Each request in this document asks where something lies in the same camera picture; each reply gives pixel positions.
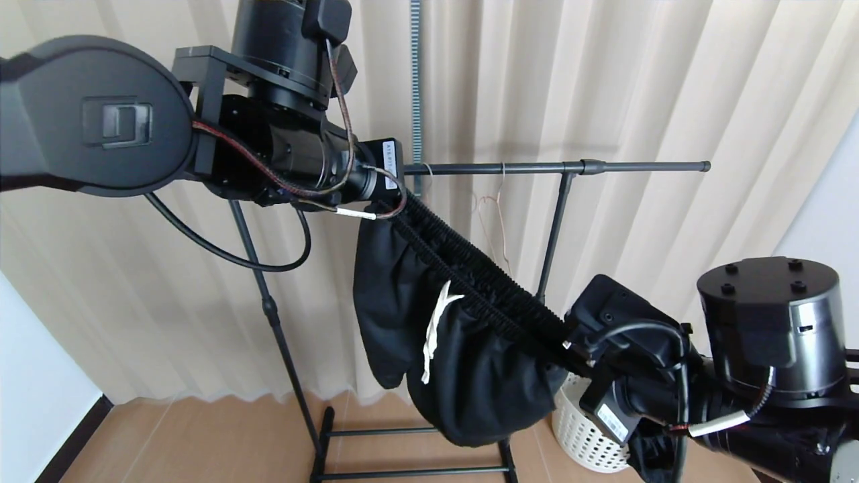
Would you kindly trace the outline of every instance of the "beige curtain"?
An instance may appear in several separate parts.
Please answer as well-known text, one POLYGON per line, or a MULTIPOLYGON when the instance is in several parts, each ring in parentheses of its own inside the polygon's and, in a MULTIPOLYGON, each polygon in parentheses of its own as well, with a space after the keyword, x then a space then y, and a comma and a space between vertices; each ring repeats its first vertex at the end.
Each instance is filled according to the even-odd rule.
MULTIPOLYGON (((411 149, 406 0, 351 0, 362 138, 411 149)), ((237 0, 6 0, 0 55, 64 34, 112 36, 169 66, 177 46, 229 47, 237 0)), ((562 314, 598 272, 698 324, 695 280, 766 255, 859 107, 859 3, 427 0, 426 162, 711 160, 708 174, 573 182, 547 303, 562 314)), ((332 110, 332 117, 338 119, 332 110)), ((536 289, 557 176, 424 180, 427 203, 536 289)), ((177 182, 162 198, 241 253, 227 203, 177 182)), ((115 402, 285 394, 252 274, 197 248, 142 199, 29 190, 0 197, 0 270, 115 402)), ((288 207, 247 206, 260 256, 302 250, 288 207)), ((301 269, 267 276, 302 382, 380 392, 351 302, 357 221, 312 215, 301 269)))

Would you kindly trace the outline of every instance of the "white drawstring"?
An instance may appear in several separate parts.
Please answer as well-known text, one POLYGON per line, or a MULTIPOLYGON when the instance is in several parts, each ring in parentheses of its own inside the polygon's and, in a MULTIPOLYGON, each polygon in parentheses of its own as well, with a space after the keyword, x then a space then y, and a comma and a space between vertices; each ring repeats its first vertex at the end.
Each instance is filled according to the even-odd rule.
POLYGON ((436 353, 436 348, 438 347, 438 324, 442 319, 444 309, 446 309, 451 303, 465 297, 464 295, 449 295, 449 291, 450 280, 445 282, 442 287, 442 291, 439 292, 438 300, 436 301, 436 309, 433 310, 432 316, 429 318, 429 325, 427 326, 427 340, 423 344, 423 376, 421 377, 421 382, 424 384, 428 384, 430 382, 430 360, 432 360, 433 355, 436 353))

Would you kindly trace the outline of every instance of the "white wall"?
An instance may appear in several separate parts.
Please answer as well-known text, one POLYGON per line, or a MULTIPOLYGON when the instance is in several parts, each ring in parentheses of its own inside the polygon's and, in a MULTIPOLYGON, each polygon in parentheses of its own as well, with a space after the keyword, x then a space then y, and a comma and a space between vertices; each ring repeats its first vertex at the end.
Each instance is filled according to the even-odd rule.
POLYGON ((0 481, 35 481, 99 397, 0 272, 0 481))
POLYGON ((859 113, 776 254, 838 271, 847 346, 859 348, 859 113))

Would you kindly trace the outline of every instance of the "horizontal bar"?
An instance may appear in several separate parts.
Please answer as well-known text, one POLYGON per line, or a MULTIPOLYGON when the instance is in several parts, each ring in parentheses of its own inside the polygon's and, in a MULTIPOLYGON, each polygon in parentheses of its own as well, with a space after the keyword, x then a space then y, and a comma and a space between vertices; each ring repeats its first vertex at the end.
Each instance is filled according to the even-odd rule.
POLYGON ((378 434, 418 434, 426 432, 438 432, 434 427, 426 428, 392 428, 389 430, 348 430, 348 431, 329 431, 328 437, 339 436, 372 436, 378 434))
POLYGON ((595 159, 565 162, 511 162, 458 163, 458 164, 406 164, 403 173, 415 175, 444 174, 600 174, 630 171, 710 171, 710 162, 604 162, 595 159))
POLYGON ((475 468, 406 469, 402 471, 368 471, 362 473, 320 474, 317 480, 360 480, 361 478, 408 478, 410 476, 437 476, 440 474, 506 473, 504 466, 475 468))

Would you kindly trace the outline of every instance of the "wooden floor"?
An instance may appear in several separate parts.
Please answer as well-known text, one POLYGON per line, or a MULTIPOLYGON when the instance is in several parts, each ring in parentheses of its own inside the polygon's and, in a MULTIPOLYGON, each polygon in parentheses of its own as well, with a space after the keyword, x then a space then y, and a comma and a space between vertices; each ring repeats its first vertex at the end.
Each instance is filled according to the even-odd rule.
MULTIPOLYGON (((313 399, 319 425, 325 403, 313 399)), ((335 429, 425 425, 394 394, 361 407, 343 393, 331 405, 335 429)), ((558 446, 551 426, 541 421, 512 437, 511 448, 522 483, 635 483, 632 469, 596 474, 578 466, 558 446)), ((690 444, 684 481, 757 483, 752 471, 722 455, 690 444)), ((464 449, 438 434, 346 437, 332 440, 327 471, 441 468, 500 464, 497 446, 464 449)), ((134 400, 115 407, 72 464, 63 483, 164 483, 184 481, 307 482, 313 462, 295 398, 281 404, 268 396, 254 402, 233 397, 206 403, 134 400)), ((387 483, 503 483, 500 474, 360 480, 387 483)))

